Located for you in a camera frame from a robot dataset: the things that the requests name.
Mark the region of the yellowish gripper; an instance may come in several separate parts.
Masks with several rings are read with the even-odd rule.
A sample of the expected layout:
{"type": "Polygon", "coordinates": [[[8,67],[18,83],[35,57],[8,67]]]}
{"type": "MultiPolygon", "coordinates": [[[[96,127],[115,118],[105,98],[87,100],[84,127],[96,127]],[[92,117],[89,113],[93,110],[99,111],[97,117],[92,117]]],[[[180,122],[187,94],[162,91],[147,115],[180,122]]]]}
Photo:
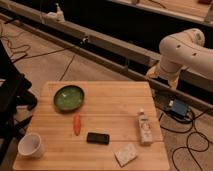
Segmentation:
{"type": "Polygon", "coordinates": [[[178,86],[179,74],[177,72],[168,72],[160,65],[152,66],[146,73],[149,78],[161,78],[166,80],[171,89],[176,89],[178,86]]]}

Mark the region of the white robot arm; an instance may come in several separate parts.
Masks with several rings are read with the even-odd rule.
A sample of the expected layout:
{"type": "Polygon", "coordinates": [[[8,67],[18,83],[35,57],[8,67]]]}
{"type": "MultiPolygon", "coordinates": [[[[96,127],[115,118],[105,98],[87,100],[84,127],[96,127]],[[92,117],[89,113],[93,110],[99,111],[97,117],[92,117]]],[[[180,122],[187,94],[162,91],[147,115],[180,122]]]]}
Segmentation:
{"type": "Polygon", "coordinates": [[[161,59],[146,76],[168,81],[172,89],[178,86],[180,72],[187,66],[213,80],[213,49],[204,47],[204,33],[197,28],[168,35],[159,43],[161,59]]]}

